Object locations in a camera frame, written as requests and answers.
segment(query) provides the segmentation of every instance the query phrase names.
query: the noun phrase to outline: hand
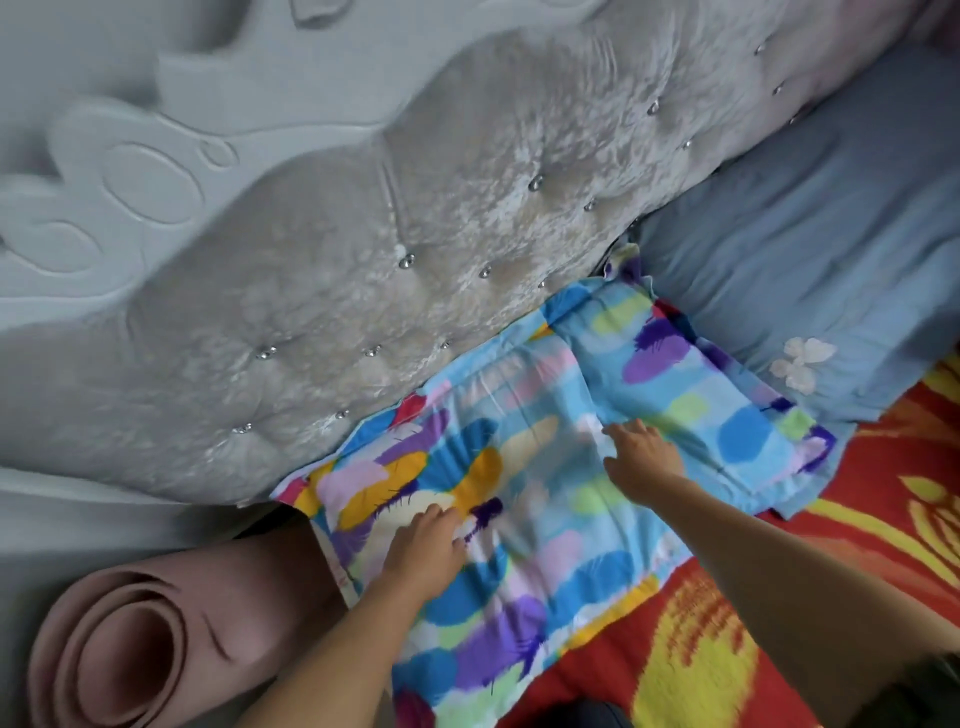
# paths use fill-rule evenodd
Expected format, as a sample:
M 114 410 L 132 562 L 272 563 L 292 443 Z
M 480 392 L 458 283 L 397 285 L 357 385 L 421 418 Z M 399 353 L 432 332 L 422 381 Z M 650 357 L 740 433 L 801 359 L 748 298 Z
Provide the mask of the hand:
M 433 503 L 394 536 L 382 576 L 423 604 L 444 593 L 467 561 L 463 539 L 453 540 L 463 518 L 456 508 Z
M 655 427 L 640 420 L 623 425 L 608 425 L 604 433 L 616 446 L 616 457 L 603 461 L 607 475 L 624 496 L 640 505 L 649 504 L 651 489 L 664 480 L 686 480 L 680 451 L 660 435 Z

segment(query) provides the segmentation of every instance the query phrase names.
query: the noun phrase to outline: blue pillow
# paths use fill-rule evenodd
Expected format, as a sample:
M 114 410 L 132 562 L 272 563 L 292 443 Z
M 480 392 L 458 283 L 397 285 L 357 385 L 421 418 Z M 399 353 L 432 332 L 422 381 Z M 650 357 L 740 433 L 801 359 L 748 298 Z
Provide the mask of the blue pillow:
M 818 420 L 877 419 L 960 338 L 960 59 L 892 50 L 632 236 L 698 333 Z

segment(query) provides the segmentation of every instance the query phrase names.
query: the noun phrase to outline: rolled foam mat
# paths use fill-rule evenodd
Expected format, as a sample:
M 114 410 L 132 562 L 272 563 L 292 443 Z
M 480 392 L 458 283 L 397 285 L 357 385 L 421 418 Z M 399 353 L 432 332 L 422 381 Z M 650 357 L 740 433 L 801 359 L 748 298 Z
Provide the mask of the rolled foam mat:
M 96 571 L 40 627 L 32 722 L 182 725 L 275 676 L 339 606 L 307 523 Z

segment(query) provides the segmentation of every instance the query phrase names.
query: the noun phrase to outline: wrinkled fabric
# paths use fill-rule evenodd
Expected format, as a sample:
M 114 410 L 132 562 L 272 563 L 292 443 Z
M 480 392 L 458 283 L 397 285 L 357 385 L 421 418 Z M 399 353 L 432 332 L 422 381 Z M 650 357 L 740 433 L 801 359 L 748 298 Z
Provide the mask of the wrinkled fabric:
M 465 517 L 468 564 L 421 610 L 394 668 L 401 725 L 493 725 L 596 619 L 688 558 L 607 478 L 604 424 L 657 426 L 693 479 L 749 512 L 790 497 L 788 476 L 832 447 L 656 301 L 635 257 L 610 265 L 615 278 L 568 286 L 275 490 L 317 525 L 350 603 L 418 512 Z

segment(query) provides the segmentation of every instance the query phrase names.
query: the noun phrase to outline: pillow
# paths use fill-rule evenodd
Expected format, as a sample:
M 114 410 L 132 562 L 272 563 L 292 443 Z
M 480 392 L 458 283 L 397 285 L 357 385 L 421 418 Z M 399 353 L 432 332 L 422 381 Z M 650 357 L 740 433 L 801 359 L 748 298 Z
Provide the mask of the pillow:
M 494 726 L 689 557 L 607 479 L 601 423 L 656 422 L 690 477 L 751 513 L 828 456 L 828 432 L 682 326 L 634 279 L 575 283 L 277 487 L 313 520 L 351 605 L 428 504 L 468 518 L 468 564 L 394 667 L 400 725 Z
M 894 49 L 630 235 L 698 333 L 822 422 L 877 419 L 960 335 L 960 60 Z

